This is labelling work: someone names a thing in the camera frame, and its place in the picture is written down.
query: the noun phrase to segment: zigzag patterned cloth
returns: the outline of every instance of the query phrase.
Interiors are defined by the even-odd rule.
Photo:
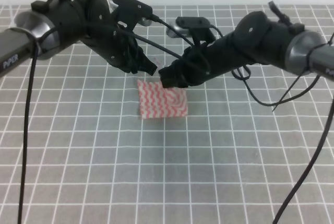
[[[161,82],[138,80],[140,114],[143,119],[188,115],[186,90],[162,87]]]

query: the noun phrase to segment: gray grid surface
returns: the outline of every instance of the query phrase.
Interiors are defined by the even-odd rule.
[[[293,22],[329,39],[334,6],[280,6]],[[0,6],[0,31],[28,6]],[[267,6],[157,6],[170,22],[204,16],[223,34],[248,12]],[[180,39],[157,24],[135,32],[181,54]],[[174,58],[141,45],[160,66]],[[15,223],[23,111],[29,62],[0,80],[0,223]],[[277,101],[294,76],[250,67],[260,100]],[[291,95],[309,85],[303,77]],[[334,84],[321,79],[302,98],[277,108],[258,105],[230,74],[187,90],[189,116],[142,120],[136,80],[108,66],[83,44],[38,61],[31,104],[26,224],[271,223],[307,165],[323,131]],[[333,130],[280,223],[334,222]]]

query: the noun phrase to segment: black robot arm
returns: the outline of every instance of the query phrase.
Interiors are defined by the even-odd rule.
[[[334,48],[319,33],[305,30],[301,23],[271,21],[262,11],[248,14],[233,32],[201,44],[200,50],[211,72],[200,73],[175,60],[171,66],[159,70],[165,88],[197,86],[254,63],[273,65],[296,75],[315,72],[334,80]],[[197,65],[201,63],[195,48],[187,48],[183,57]]]

